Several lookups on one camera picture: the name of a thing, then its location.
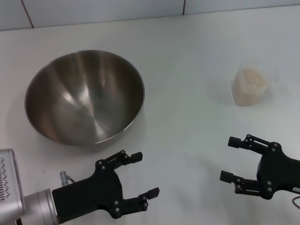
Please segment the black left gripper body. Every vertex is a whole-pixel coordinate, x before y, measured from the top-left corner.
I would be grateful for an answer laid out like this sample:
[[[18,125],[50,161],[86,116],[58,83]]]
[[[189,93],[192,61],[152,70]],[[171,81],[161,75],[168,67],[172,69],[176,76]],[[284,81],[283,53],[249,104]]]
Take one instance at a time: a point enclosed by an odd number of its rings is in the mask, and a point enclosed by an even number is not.
[[[114,219],[122,216],[121,183],[112,166],[104,160],[96,162],[90,177],[55,189],[52,196],[60,223],[96,210],[105,210]]]

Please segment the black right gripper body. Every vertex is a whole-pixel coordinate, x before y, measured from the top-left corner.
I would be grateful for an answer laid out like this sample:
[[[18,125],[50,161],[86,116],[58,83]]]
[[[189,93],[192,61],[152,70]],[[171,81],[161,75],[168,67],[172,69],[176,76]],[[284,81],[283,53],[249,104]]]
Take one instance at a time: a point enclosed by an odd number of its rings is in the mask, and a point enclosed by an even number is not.
[[[288,157],[277,142],[268,145],[256,176],[264,199],[271,199],[279,190],[300,193],[300,162]]]

